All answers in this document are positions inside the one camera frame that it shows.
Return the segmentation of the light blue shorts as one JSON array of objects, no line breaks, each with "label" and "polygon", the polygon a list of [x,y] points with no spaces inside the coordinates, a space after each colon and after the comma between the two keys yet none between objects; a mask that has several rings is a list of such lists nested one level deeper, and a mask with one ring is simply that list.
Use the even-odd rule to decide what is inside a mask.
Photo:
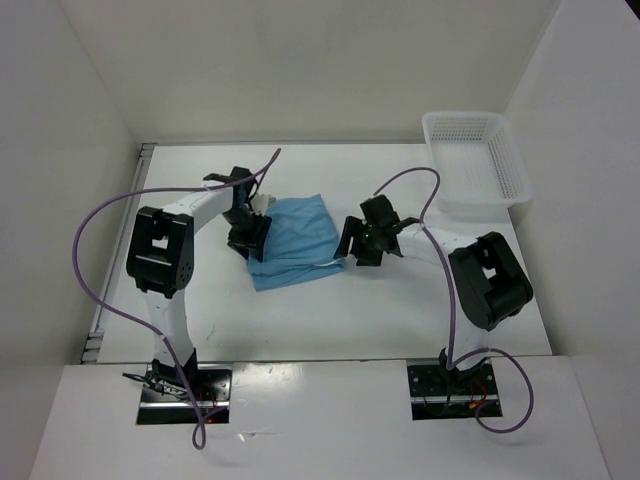
[{"label": "light blue shorts", "polygon": [[272,223],[261,261],[247,270],[258,292],[315,281],[344,271],[334,257],[339,233],[321,195],[276,200],[267,210]]}]

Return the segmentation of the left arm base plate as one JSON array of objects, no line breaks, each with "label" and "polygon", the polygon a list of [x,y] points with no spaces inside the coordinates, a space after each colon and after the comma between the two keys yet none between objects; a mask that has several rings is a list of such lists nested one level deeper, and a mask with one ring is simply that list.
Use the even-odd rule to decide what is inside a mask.
[{"label": "left arm base plate", "polygon": [[[185,387],[157,378],[151,366],[145,375],[123,373],[142,384],[137,425],[177,425],[197,423],[195,410]],[[206,424],[228,424],[233,369],[225,364],[200,364],[193,392]]]}]

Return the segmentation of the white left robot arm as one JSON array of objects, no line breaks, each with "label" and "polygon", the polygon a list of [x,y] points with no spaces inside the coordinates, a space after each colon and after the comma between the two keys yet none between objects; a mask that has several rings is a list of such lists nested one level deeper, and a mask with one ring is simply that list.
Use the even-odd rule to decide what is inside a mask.
[{"label": "white left robot arm", "polygon": [[185,291],[195,271],[195,236],[217,217],[230,225],[227,245],[244,259],[263,260],[272,219],[269,203],[254,203],[257,185],[251,171],[236,166],[228,175],[210,174],[205,190],[191,193],[162,208],[142,207],[136,214],[126,260],[147,305],[151,325],[162,332],[154,340],[151,372],[144,382],[175,398],[198,395],[205,377],[198,369],[190,338]]}]

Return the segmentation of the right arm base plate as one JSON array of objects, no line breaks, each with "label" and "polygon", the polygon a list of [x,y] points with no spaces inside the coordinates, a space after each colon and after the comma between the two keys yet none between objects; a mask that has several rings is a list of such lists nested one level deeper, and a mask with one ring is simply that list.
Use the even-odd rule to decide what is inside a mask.
[{"label": "right arm base plate", "polygon": [[502,417],[491,363],[453,373],[437,362],[409,363],[406,367],[413,421]]}]

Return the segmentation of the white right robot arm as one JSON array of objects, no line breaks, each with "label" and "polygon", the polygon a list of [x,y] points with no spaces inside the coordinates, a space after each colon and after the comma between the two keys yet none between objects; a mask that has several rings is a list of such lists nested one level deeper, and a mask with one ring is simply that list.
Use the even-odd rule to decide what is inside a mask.
[{"label": "white right robot arm", "polygon": [[334,257],[378,267],[386,254],[443,269],[449,298],[449,334],[441,351],[440,385],[460,393],[473,369],[493,349],[486,336],[533,299],[533,288],[511,247],[498,232],[473,237],[402,219],[384,195],[360,204],[362,219],[345,219]]}]

